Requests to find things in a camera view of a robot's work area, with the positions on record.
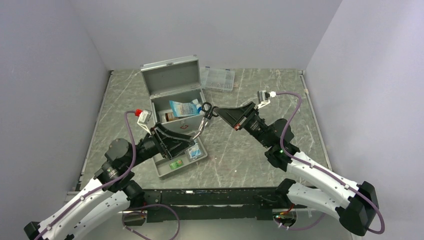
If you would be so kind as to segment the green wind oil box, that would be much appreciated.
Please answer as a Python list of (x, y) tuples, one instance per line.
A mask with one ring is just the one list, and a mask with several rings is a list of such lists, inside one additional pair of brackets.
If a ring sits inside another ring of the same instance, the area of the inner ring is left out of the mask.
[(184, 162), (180, 159), (175, 160), (169, 164), (171, 170), (176, 170), (184, 165)]

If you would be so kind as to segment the grey metal medicine case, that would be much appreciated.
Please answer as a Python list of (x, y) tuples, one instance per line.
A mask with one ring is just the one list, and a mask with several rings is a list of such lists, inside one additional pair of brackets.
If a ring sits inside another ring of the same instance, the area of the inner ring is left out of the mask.
[(198, 100), (205, 102), (201, 87), (199, 59), (196, 55), (178, 57), (153, 63), (140, 68), (145, 83), (154, 123), (161, 123), (165, 128), (190, 134), (198, 130), (202, 115), (177, 117), (166, 120), (165, 114), (172, 111), (170, 101), (190, 103)]

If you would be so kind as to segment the alcohol wipes zip bag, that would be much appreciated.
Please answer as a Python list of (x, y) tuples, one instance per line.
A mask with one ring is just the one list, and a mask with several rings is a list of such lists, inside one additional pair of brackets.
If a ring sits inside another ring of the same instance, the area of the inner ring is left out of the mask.
[(192, 147), (188, 148), (185, 153), (190, 162), (195, 161), (204, 155), (198, 143), (195, 143)]

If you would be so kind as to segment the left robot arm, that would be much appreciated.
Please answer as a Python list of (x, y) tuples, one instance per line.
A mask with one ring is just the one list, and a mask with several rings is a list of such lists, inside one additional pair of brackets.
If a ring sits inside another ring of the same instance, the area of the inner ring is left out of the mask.
[(169, 159), (195, 145), (201, 133), (183, 134), (155, 124), (138, 143), (118, 138), (105, 153), (106, 161), (86, 186), (60, 210), (41, 222), (31, 221), (24, 227), (30, 240), (72, 240), (72, 230), (89, 227), (85, 223), (90, 213), (115, 213), (139, 209), (145, 202), (145, 192), (132, 178), (132, 168), (160, 154)]

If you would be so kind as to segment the black handled scissors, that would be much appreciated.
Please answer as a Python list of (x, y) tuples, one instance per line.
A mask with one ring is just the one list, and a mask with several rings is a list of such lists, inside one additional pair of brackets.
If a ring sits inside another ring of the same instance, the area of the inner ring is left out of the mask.
[(203, 118), (200, 122), (197, 132), (192, 136), (192, 140), (197, 139), (203, 133), (205, 127), (213, 117), (216, 118), (219, 116), (217, 113), (214, 112), (216, 108), (217, 106), (213, 106), (210, 102), (204, 102), (201, 105), (200, 110), (204, 112)]

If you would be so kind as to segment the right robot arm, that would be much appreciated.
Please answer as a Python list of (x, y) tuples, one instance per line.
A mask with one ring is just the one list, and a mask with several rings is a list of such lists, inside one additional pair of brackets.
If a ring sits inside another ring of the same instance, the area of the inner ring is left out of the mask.
[(310, 188), (284, 179), (275, 190), (280, 207), (306, 206), (335, 218), (352, 234), (363, 237), (371, 232), (370, 225), (379, 209), (375, 187), (367, 181), (357, 183), (335, 174), (291, 144), (294, 134), (286, 119), (266, 124), (253, 102), (235, 108), (215, 107), (213, 116), (236, 131), (246, 130), (267, 149), (264, 155), (273, 167), (313, 185)]

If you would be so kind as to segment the grey plastic divided tray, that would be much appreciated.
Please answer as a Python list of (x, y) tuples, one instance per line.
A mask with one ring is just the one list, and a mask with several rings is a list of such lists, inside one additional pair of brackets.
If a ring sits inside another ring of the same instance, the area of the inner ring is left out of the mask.
[[(188, 156), (186, 155), (186, 150), (181, 155), (179, 155), (179, 156), (177, 156), (173, 159), (163, 158), (160, 154), (153, 156), (152, 159), (153, 159), (153, 162), (154, 162), (154, 166), (155, 166), (155, 169), (156, 169), (157, 176), (159, 178), (170, 177), (170, 176), (174, 175), (175, 173), (181, 172), (182, 169), (187, 168), (188, 166), (191, 166), (194, 163), (205, 159), (208, 156), (208, 153), (206, 152), (206, 149), (205, 149), (201, 139), (197, 138), (197, 139), (194, 140), (194, 142), (195, 142), (195, 144), (198, 144), (199, 147), (201, 148), (201, 150), (203, 151), (203, 156), (194, 160), (194, 161), (188, 160)], [(171, 170), (169, 164), (176, 161), (176, 160), (182, 160), (184, 165), (175, 169), (175, 170)]]

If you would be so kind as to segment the white blue bandage roll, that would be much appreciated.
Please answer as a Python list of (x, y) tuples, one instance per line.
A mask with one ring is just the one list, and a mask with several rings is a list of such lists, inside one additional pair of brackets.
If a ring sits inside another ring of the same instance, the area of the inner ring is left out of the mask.
[(197, 113), (199, 115), (203, 115), (204, 111), (202, 109), (202, 104), (198, 101), (198, 99), (194, 99), (191, 102), (195, 105)]

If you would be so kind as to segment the blue white mask pack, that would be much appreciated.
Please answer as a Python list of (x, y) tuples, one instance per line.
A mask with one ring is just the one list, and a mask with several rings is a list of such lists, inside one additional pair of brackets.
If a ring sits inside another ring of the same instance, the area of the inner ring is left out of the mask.
[(199, 115), (192, 102), (177, 102), (170, 100), (169, 104), (175, 117), (182, 118)]

